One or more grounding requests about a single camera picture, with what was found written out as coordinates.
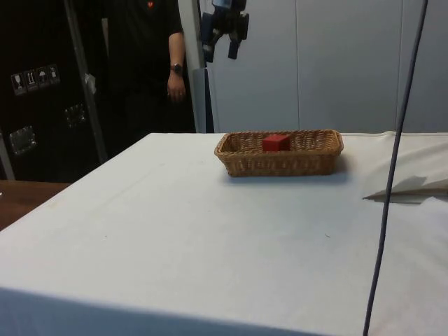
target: black cable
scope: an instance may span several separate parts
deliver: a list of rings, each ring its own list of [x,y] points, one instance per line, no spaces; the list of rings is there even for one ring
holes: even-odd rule
[[[373,274],[372,287],[370,289],[370,295],[369,295],[369,303],[367,305],[367,313],[365,315],[363,336],[369,335],[369,327],[370,327],[370,319],[372,317],[373,302],[375,300],[375,293],[377,291],[378,278],[379,278],[379,270],[381,268],[381,262],[383,259],[384,242],[386,241],[387,218],[389,216],[389,204],[391,203],[393,178],[395,176],[395,169],[397,166],[398,149],[400,147],[401,134],[403,133],[403,125],[405,124],[407,105],[409,104],[409,98],[410,98],[411,89],[412,89],[412,82],[414,80],[415,64],[417,62],[417,55],[419,54],[420,40],[421,40],[421,35],[423,33],[424,25],[425,25],[427,8],[428,8],[428,0],[423,0],[423,10],[421,11],[419,30],[417,31],[417,37],[416,37],[416,41],[414,44],[414,50],[412,53],[409,78],[407,79],[407,85],[406,85],[405,100],[402,105],[400,118],[398,120],[397,134],[395,136],[395,143],[393,145],[391,169],[389,171],[389,177],[387,180],[386,200],[384,201],[383,218],[382,218],[382,222],[381,222],[381,234],[379,236],[377,262],[375,264],[375,271]]]

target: red cube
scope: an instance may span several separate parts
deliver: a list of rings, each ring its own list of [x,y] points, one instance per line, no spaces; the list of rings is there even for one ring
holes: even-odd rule
[[[291,138],[288,135],[273,134],[263,139],[265,152],[279,152],[291,150]]]

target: white panel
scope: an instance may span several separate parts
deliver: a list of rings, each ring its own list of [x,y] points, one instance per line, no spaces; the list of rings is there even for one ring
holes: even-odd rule
[[[198,101],[202,92],[196,92],[196,90],[204,90],[204,87],[197,87],[195,81],[197,72],[204,65],[202,56],[202,43],[200,42],[200,22],[196,0],[180,0],[178,1],[179,12],[181,14],[183,32],[185,36],[186,46],[186,61],[188,65],[188,78],[190,80],[190,90],[193,111],[195,113],[195,126],[198,132],[202,131],[202,124],[200,119],[202,118],[201,108],[205,104],[204,101]]]
[[[297,0],[302,129],[393,130],[402,0]]]
[[[403,103],[422,0],[405,0],[400,106]],[[430,0],[417,57],[406,132],[448,131],[448,1]]]
[[[206,11],[213,12],[210,1]],[[295,0],[248,0],[248,40],[238,60],[230,40],[216,46],[211,69],[217,132],[298,128],[298,62]]]

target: white tablecloth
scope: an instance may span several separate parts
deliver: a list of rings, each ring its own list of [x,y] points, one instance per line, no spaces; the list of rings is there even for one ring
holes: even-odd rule
[[[220,138],[150,135],[1,232],[0,335],[360,335],[363,186],[393,134],[345,135],[339,173],[306,178],[231,179]],[[391,207],[371,335],[448,330],[448,229],[417,209]]]

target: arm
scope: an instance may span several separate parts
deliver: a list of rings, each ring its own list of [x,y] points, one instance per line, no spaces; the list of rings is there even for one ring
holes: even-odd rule
[[[169,34],[169,56],[171,65],[180,64],[183,66],[185,61],[185,41],[183,40],[183,31],[181,16],[179,14],[178,0],[165,0],[167,9],[167,22]],[[185,98],[186,89],[183,77],[171,70],[168,80],[168,95],[173,102],[180,102]]]
[[[183,66],[185,59],[185,42],[182,33],[175,33],[169,37],[169,56],[171,66],[180,64]],[[171,70],[168,80],[168,95],[173,102],[181,102],[185,98],[186,89],[183,77]]]

